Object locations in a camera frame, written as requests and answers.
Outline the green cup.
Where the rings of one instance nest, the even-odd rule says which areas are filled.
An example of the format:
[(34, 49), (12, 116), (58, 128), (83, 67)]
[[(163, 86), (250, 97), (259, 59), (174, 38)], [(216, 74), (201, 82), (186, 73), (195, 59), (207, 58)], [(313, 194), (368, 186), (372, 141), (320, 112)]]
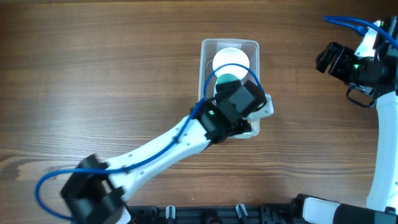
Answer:
[(220, 75), (217, 78), (216, 85), (229, 83), (229, 82), (235, 82), (235, 81), (240, 81), (240, 79), (238, 77), (236, 77), (235, 75), (233, 75), (233, 74), (225, 73), (223, 75)]

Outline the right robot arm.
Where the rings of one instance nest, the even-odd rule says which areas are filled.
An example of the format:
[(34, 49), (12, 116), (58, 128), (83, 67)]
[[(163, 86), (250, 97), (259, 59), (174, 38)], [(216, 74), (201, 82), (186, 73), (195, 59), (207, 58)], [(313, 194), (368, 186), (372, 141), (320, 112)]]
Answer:
[(356, 50), (336, 42), (316, 58), (316, 69), (328, 72), (372, 97), (378, 144), (371, 189), (364, 208), (299, 194), (290, 204), (288, 221), (301, 223), (397, 223), (397, 17), (376, 22), (348, 16), (324, 21), (348, 27), (362, 36)]

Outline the white pink bowl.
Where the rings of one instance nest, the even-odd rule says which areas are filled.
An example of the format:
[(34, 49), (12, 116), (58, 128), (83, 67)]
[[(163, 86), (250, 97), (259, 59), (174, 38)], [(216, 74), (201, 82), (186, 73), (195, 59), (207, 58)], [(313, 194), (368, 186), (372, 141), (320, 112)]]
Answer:
[(248, 71), (238, 64), (249, 68), (249, 58), (242, 50), (234, 47), (221, 49), (213, 58), (213, 70), (217, 77), (232, 74), (242, 80)]

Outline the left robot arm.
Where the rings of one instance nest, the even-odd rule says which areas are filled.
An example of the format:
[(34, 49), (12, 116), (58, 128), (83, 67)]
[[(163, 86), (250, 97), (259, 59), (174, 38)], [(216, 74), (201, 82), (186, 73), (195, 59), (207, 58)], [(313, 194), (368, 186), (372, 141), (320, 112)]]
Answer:
[(72, 223), (131, 223), (126, 202), (151, 178), (273, 113), (270, 95), (252, 81), (219, 87), (214, 98), (201, 99), (172, 129), (141, 147), (106, 161), (94, 154), (84, 158), (60, 192)]

